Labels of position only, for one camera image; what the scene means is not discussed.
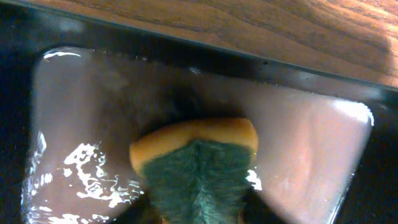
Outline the green and orange sponge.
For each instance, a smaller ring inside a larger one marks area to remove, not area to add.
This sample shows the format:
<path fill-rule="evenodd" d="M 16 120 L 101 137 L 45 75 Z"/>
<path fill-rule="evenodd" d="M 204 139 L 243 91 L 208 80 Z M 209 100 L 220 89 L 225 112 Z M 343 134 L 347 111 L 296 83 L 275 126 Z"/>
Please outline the green and orange sponge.
<path fill-rule="evenodd" d="M 183 121 L 129 146 L 162 223 L 242 223 L 259 138 L 247 118 Z"/>

